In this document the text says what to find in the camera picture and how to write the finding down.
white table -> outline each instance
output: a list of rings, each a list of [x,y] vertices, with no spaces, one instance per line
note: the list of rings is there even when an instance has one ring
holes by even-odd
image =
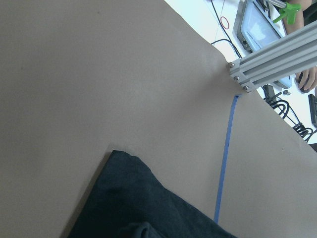
[[[165,0],[178,14],[180,14],[184,20],[206,41],[212,43],[219,39],[227,39],[224,32],[222,31],[216,14],[214,13],[212,4],[210,0]],[[229,25],[227,34],[230,36],[231,40],[237,47],[238,51],[242,56],[249,54],[244,50],[243,46],[240,44],[236,34],[233,32],[233,26],[236,19],[236,14],[238,10],[239,0],[214,0],[213,4],[217,11],[219,17],[225,17]],[[271,8],[272,18],[278,16],[278,12],[275,8]],[[277,27],[280,32],[285,35],[283,24],[280,22],[277,23]],[[234,61],[237,59],[233,48],[226,41],[221,41],[215,43],[214,46],[225,56],[228,62]],[[310,107],[308,101],[308,94],[303,94],[297,87],[297,84],[293,78],[293,86],[288,89],[291,95],[281,95],[280,98],[289,102],[290,106],[293,108],[297,114],[299,120],[303,123],[305,127],[310,127],[315,130],[314,125],[311,122]],[[274,91],[276,93],[283,92],[285,89],[280,88],[276,85],[274,86]],[[258,89],[259,94],[264,97],[262,88]],[[296,119],[292,113],[289,113],[288,116],[296,122]],[[294,124],[289,120],[285,120],[291,127]],[[317,143],[317,136],[314,135],[309,143]]]

blue tape line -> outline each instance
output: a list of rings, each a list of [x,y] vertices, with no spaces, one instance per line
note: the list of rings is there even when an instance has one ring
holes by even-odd
[[[233,101],[232,101],[232,105],[231,105],[231,110],[230,110],[226,141],[225,141],[223,157],[222,157],[222,165],[221,165],[221,171],[220,171],[220,179],[219,179],[219,186],[218,186],[218,193],[217,193],[216,208],[214,211],[214,219],[213,219],[214,222],[216,222],[217,224],[219,221],[222,189],[223,189],[223,184],[224,184],[224,174],[226,172],[227,158],[228,158],[228,152],[229,152],[229,143],[230,143],[232,122],[233,122],[233,115],[234,115],[234,110],[235,110],[236,105],[237,105],[238,98],[240,96],[241,96],[241,94],[234,96]]]

dark gray cloth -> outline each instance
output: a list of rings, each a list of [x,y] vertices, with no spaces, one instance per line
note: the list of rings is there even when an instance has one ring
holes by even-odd
[[[303,11],[304,25],[308,25],[317,20],[317,2]]]
[[[112,152],[69,235],[81,237],[234,238],[122,151]]]

cable bundle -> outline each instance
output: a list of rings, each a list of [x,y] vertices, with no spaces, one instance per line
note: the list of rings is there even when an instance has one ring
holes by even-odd
[[[283,119],[288,118],[291,122],[294,123],[294,126],[292,127],[306,142],[308,142],[310,140],[310,138],[312,137],[312,135],[314,135],[317,130],[313,131],[313,129],[309,128],[309,127],[305,127],[298,119],[296,113],[294,112],[294,110],[292,109],[292,107],[289,105],[289,103],[281,98],[279,98],[278,96],[281,95],[282,93],[278,93],[275,94],[272,97],[267,96],[266,98],[264,98],[264,100],[274,109],[279,109],[279,111],[277,112]],[[298,121],[298,123],[294,122],[289,116],[289,110],[292,111],[292,113],[294,114],[296,120]]]

green clip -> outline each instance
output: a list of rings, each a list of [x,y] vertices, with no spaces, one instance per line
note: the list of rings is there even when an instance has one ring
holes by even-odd
[[[283,18],[287,17],[287,24],[292,25],[295,23],[296,13],[302,8],[300,4],[289,4],[286,2],[286,7],[279,10],[279,17],[273,22],[277,23]]]

